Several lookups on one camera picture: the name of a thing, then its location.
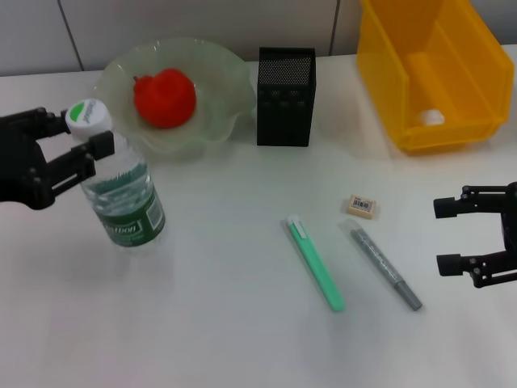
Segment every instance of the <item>green highlighter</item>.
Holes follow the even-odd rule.
[[[322,289],[323,295],[325,295],[326,300],[329,302],[330,308],[334,311],[345,310],[345,301],[330,277],[320,255],[317,253],[309,234],[301,224],[300,218],[297,215],[289,216],[287,224],[298,248],[300,248],[301,254],[304,256],[314,278]]]

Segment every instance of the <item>barcode label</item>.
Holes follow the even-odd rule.
[[[365,212],[370,212],[372,210],[373,202],[369,200],[362,200],[358,197],[354,199],[354,202],[352,202],[352,208],[364,210]]]
[[[149,222],[151,223],[153,230],[158,228],[158,226],[160,225],[160,222],[162,222],[162,219],[163,219],[162,204],[160,204],[160,200],[157,197],[154,198],[153,203],[147,209],[147,218],[149,219]]]

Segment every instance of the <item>clear glass bowl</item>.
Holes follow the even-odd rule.
[[[140,118],[132,87],[134,76],[155,75],[167,68],[189,77],[197,100],[189,121],[163,130]],[[106,104],[117,131],[161,154],[226,140],[239,115],[256,104],[246,63],[218,44],[191,38],[157,40],[116,58],[103,71],[94,97]]]

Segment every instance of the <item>green label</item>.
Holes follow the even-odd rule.
[[[78,103],[75,107],[73,107],[70,110],[70,119],[72,119],[72,121],[77,122],[79,115],[81,114],[83,108],[84,108],[84,103]]]
[[[165,214],[156,190],[136,212],[123,216],[97,213],[111,240],[122,247],[138,247],[160,234],[165,226]]]

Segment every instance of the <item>gray marker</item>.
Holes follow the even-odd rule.
[[[400,294],[402,299],[406,301],[408,306],[416,311],[422,307],[422,303],[413,293],[411,288],[406,284],[402,276],[397,272],[389,260],[384,256],[380,249],[375,245],[373,240],[368,236],[363,228],[352,219],[348,219],[343,224],[345,233],[349,233],[352,240],[357,244],[362,252],[372,261],[382,275],[389,281],[389,283]]]

